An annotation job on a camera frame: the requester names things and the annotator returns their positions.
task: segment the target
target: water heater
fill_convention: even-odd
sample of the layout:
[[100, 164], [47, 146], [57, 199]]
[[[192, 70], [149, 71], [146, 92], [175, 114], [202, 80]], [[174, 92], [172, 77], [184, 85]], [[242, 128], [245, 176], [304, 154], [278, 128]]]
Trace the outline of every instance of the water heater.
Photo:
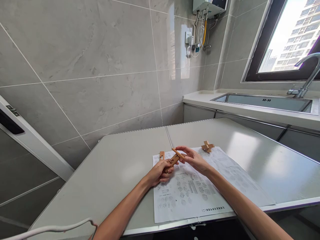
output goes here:
[[193, 14], [197, 11], [207, 10], [208, 18], [226, 11], [228, 0], [193, 0]]

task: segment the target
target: countertop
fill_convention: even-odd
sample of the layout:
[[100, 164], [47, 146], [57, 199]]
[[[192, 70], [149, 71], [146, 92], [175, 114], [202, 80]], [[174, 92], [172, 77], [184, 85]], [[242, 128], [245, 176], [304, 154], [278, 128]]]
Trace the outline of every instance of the countertop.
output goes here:
[[[199, 147], [204, 140], [221, 147], [276, 202], [263, 211], [298, 208], [320, 202], [320, 164], [230, 119], [210, 119], [107, 135], [73, 173], [31, 229], [69, 225], [91, 217], [100, 224], [151, 169], [152, 156], [171, 147]], [[154, 223], [153, 189], [132, 215], [124, 235], [157, 232], [198, 222], [234, 217], [234, 212]], [[87, 223], [65, 233], [30, 239], [89, 236]]]
[[183, 96], [183, 102], [198, 105], [207, 108], [222, 110], [225, 112], [248, 116], [264, 121], [275, 123], [290, 124], [293, 126], [309, 128], [320, 131], [320, 116], [307, 113], [296, 113], [290, 111], [275, 110], [270, 108], [262, 108], [255, 106], [247, 106], [233, 103], [210, 101], [211, 99], [222, 96], [226, 93], [241, 93], [234, 91], [198, 91]]

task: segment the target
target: cabinet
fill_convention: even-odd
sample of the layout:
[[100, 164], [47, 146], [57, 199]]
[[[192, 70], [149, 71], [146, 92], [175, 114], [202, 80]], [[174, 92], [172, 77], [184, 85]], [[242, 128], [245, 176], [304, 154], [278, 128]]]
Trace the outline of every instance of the cabinet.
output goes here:
[[212, 119], [214, 118], [215, 111], [216, 110], [214, 109], [206, 110], [203, 108], [193, 107], [185, 104], [183, 122], [187, 123], [187, 122], [195, 122], [195, 121]]
[[259, 121], [253, 121], [250, 119], [246, 119], [243, 117], [237, 117], [231, 114], [222, 113], [217, 111], [215, 118], [229, 118], [236, 123], [239, 123], [247, 128], [250, 128], [258, 133], [261, 133], [273, 140], [277, 140], [277, 138], [281, 135], [283, 130], [285, 129], [284, 126], [277, 126], [273, 124], [268, 124]]
[[290, 127], [279, 142], [320, 162], [319, 133], [302, 132], [301, 129]]

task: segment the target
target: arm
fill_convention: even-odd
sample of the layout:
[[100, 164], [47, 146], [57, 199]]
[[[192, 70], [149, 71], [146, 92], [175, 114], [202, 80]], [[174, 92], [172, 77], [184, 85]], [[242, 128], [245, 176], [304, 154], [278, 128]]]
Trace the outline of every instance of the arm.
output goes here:
[[168, 173], [162, 172], [165, 167], [170, 166], [168, 160], [160, 161], [154, 165], [150, 172], [141, 179], [134, 189], [100, 224], [93, 240], [117, 240], [121, 237], [133, 211], [149, 188], [157, 185], [159, 182], [169, 181], [174, 168], [170, 168]]
[[176, 150], [181, 150], [186, 153], [185, 159], [181, 159], [180, 161], [182, 163], [189, 163], [215, 185], [257, 239], [293, 240], [278, 224], [230, 184], [196, 151], [185, 146], [179, 146]]

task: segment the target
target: faucet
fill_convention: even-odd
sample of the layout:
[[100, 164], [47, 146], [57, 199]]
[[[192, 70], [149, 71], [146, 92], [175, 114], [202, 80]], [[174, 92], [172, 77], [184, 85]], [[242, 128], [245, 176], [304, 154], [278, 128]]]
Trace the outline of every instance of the faucet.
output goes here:
[[314, 80], [314, 78], [316, 77], [316, 75], [320, 71], [320, 53], [310, 54], [310, 55], [306, 56], [305, 58], [301, 59], [299, 62], [297, 62], [296, 65], [294, 65], [295, 67], [299, 67], [302, 63], [304, 63], [305, 61], [307, 61], [308, 59], [310, 59], [312, 57], [318, 58], [318, 64], [317, 64], [316, 68], [313, 70], [313, 72], [311, 73], [308, 80], [305, 82], [305, 84], [299, 90], [290, 89], [287, 92], [288, 95], [294, 95], [294, 98], [303, 98], [304, 95], [306, 95], [306, 93], [308, 91], [308, 87], [310, 86], [310, 84], [312, 83], [312, 81]]

